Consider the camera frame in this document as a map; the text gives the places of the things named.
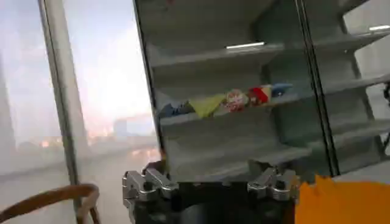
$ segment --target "sky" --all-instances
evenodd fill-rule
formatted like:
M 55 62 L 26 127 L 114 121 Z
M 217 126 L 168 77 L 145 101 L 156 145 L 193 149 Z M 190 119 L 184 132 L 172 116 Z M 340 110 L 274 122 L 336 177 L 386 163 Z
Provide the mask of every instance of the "sky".
M 85 128 L 99 135 L 124 117 L 151 120 L 132 1 L 63 2 Z M 1 0 L 0 12 L 0 94 L 9 99 L 15 139 L 60 136 L 37 1 Z

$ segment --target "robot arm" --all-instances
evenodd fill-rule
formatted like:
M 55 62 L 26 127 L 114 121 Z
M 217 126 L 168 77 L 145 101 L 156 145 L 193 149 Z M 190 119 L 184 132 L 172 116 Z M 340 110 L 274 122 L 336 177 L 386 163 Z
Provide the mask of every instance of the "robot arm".
M 298 177 L 268 166 L 250 182 L 175 183 L 150 167 L 122 189 L 133 224 L 294 223 Z

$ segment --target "glass cabinet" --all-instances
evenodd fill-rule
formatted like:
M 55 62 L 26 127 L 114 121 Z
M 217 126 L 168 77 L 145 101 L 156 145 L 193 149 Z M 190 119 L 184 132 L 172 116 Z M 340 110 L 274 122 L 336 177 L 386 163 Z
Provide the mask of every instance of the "glass cabinet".
M 349 31 L 363 2 L 135 0 L 172 179 L 248 179 L 253 159 L 310 181 L 385 158 L 369 87 L 390 76 L 362 75 L 381 53 L 359 49 L 388 31 Z
M 339 173 L 386 159 L 390 1 L 305 0 Z

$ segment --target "cabinet shelf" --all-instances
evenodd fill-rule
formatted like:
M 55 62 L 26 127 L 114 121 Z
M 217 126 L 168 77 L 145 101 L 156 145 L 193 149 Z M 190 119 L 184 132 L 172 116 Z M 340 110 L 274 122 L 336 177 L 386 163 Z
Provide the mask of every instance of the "cabinet shelf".
M 354 52 L 389 34 L 390 29 L 378 30 L 375 32 L 348 34 L 341 37 L 326 38 L 323 40 L 314 41 L 314 46 L 316 52 L 319 54 L 337 51 Z
M 351 81 L 345 81 L 345 82 L 339 82 L 339 83 L 334 83 L 334 84 L 328 84 L 324 85 L 324 93 L 325 94 L 333 94 L 333 93 L 338 93 L 341 91 L 347 91 L 350 89 L 355 89 L 355 88 L 365 88 L 368 86 L 376 85 L 379 83 L 384 83 L 384 82 L 390 82 L 390 74 L 385 74 L 381 75 L 378 77 L 374 77 L 371 79 L 356 79 L 356 80 L 351 80 Z M 277 107 L 279 105 L 284 105 L 287 103 L 294 103 L 303 99 L 307 99 L 310 97 L 313 97 L 314 94 L 312 92 L 310 93 L 288 93 L 285 94 L 284 96 L 276 97 L 271 100 L 271 102 L 267 104 L 263 104 L 257 108 L 266 108 L 266 107 Z M 228 115 L 231 114 L 227 111 L 223 112 L 215 112 L 213 117 L 209 117 L 206 119 L 212 119 L 214 117 L 218 116 L 223 116 L 223 115 Z M 190 114 L 183 114 L 179 116 L 174 116 L 174 117 L 166 117 L 163 119 L 160 119 L 160 125 L 162 126 L 169 126 L 169 125 L 175 125 L 175 124 L 182 124 L 186 122 L 191 122 L 191 121 L 198 121 L 201 120 L 202 118 L 198 117 L 196 113 L 190 113 Z
M 376 120 L 361 124 L 347 124 L 333 128 L 333 139 L 335 142 L 335 147 L 340 149 L 347 144 L 378 136 L 389 131 L 390 120 Z M 310 156 L 313 153 L 313 150 L 324 148 L 322 139 L 309 141 L 306 143 L 306 146 L 307 147 L 291 147 L 280 144 L 273 147 L 259 148 L 256 151 L 254 149 L 253 155 L 248 156 L 248 158 L 264 163 L 280 164 Z M 198 169 L 199 163 L 194 164 L 197 164 L 197 169 L 189 168 L 189 170 L 186 170 L 179 166 L 179 170 L 184 170 L 180 176 L 183 176 L 183 178 L 187 176 L 190 177 L 191 179 L 188 181 L 216 181 L 223 180 L 228 177 L 237 177 L 239 175 L 248 173 L 249 171 L 246 160 L 237 163 L 231 163 L 228 166 L 221 166 L 217 169 L 207 170 Z
M 344 124 L 332 128 L 333 142 L 337 149 L 387 132 L 390 132 L 389 119 L 378 119 L 359 124 Z M 311 141 L 307 146 L 311 149 L 321 149 L 323 148 L 322 140 Z
M 249 47 L 241 51 L 221 49 L 201 54 L 165 57 L 155 63 L 152 68 L 156 71 L 168 69 L 170 72 L 189 71 L 192 69 L 216 69 L 218 67 L 261 66 L 270 62 L 284 50 L 282 44 L 267 44 L 260 47 Z
M 340 12 L 342 14 L 345 14 L 345 13 L 361 6 L 362 4 L 364 4 L 367 1 L 368 0 L 339 0 Z
M 185 32 L 191 29 L 202 30 L 205 27 L 215 29 L 218 26 L 249 26 L 274 1 L 142 1 L 140 15 L 143 29 L 147 32 Z
M 312 150 L 309 148 L 291 147 L 288 145 L 277 144 L 267 147 L 257 147 L 252 150 L 251 155 L 248 155 L 247 158 L 261 161 L 263 163 L 281 164 L 310 156 L 311 153 Z M 188 181 L 220 181 L 228 177 L 237 177 L 248 173 L 248 159 L 242 159 L 242 161 L 231 163 L 228 166 L 219 166 L 217 169 L 205 168 L 205 170 L 200 170 L 198 168 L 202 162 L 207 163 L 208 161 L 193 161 L 193 164 L 188 163 L 185 165 L 188 167 L 187 169 L 182 166 L 178 166 L 177 169 L 182 172 L 179 174 L 180 176 L 183 176 L 183 178 L 190 178 Z

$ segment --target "white shelf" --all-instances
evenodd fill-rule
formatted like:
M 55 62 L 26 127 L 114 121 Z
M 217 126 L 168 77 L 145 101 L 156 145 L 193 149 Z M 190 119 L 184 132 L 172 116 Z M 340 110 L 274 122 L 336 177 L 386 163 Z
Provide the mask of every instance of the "white shelf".
M 314 40 L 316 53 L 324 54 L 337 51 L 356 51 L 361 49 L 387 35 L 390 29 L 379 30 L 375 32 L 365 32 L 348 34 L 340 37 L 326 38 L 323 40 Z
M 274 0 L 138 0 L 146 32 L 202 30 L 205 27 L 249 26 Z
M 379 83 L 384 83 L 384 82 L 390 82 L 390 74 L 386 75 L 381 75 L 378 77 L 374 77 L 371 79 L 356 79 L 356 80 L 351 80 L 347 82 L 339 82 L 339 83 L 334 83 L 334 84 L 328 84 L 324 85 L 324 92 L 325 94 L 333 94 L 333 93 L 338 93 L 341 91 L 347 91 L 350 89 L 355 89 L 355 88 L 365 88 L 368 86 L 376 85 Z M 258 108 L 269 108 L 269 107 L 277 107 L 280 105 L 284 105 L 287 103 L 294 103 L 303 99 L 307 99 L 310 97 L 313 97 L 314 94 L 312 92 L 310 93 L 300 93 L 300 94 L 285 94 L 284 96 L 281 97 L 276 97 L 273 98 L 271 102 L 261 105 Z M 191 121 L 198 121 L 202 119 L 212 119 L 214 117 L 218 116 L 223 116 L 223 115 L 228 115 L 231 114 L 227 111 L 222 111 L 222 112 L 215 112 L 213 117 L 208 117 L 208 118 L 199 118 L 196 113 L 190 113 L 190 114 L 183 114 L 179 116 L 174 116 L 174 117 L 166 117 L 160 119 L 160 125 L 161 126 L 169 126 L 169 125 L 174 125 L 174 124 L 182 124 L 186 122 L 191 122 Z
M 367 1 L 368 0 L 339 0 L 340 12 L 342 14 L 345 14 L 345 13 L 361 6 L 362 4 L 364 4 Z
M 389 119 L 379 119 L 360 124 L 344 124 L 332 128 L 333 141 L 337 149 L 387 132 L 390 132 Z M 323 148 L 322 139 L 311 141 L 307 146 L 312 149 Z
M 159 69 L 216 69 L 218 67 L 246 67 L 265 65 L 284 50 L 282 44 L 266 44 L 260 47 L 248 47 L 245 50 L 232 51 L 221 49 L 193 55 L 162 57 L 152 62 L 155 71 Z
M 228 177 L 236 177 L 238 175 L 244 175 L 245 173 L 248 173 L 249 166 L 247 162 L 249 159 L 276 165 L 310 156 L 312 153 L 312 150 L 308 148 L 290 147 L 288 145 L 282 144 L 257 148 L 253 149 L 252 151 L 252 155 L 248 156 L 248 159 L 230 163 L 227 166 L 218 166 L 216 169 L 200 169 L 200 167 L 202 167 L 202 163 L 210 164 L 209 161 L 202 161 L 201 163 L 187 163 L 185 166 L 191 168 L 186 169 L 182 166 L 177 168 L 182 171 L 182 173 L 179 174 L 179 178 L 181 181 L 220 181 Z

